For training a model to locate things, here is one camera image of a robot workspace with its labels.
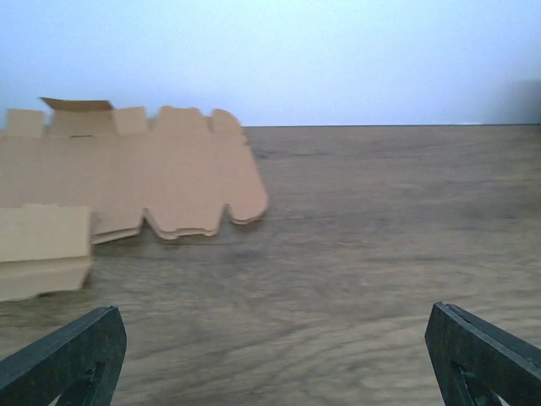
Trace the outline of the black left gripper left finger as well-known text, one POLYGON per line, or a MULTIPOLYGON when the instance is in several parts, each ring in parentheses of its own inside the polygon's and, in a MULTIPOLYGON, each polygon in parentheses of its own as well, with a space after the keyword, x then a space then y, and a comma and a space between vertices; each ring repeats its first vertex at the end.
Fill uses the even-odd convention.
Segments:
POLYGON ((2 405, 109 405, 127 334, 117 307, 98 307, 1 360, 2 405))

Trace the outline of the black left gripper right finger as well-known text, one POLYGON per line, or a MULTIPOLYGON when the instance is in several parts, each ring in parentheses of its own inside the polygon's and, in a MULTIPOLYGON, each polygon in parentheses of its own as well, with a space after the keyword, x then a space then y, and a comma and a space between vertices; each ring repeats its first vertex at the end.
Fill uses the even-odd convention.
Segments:
POLYGON ((539 405, 540 349, 444 302, 424 334, 446 406, 539 405))

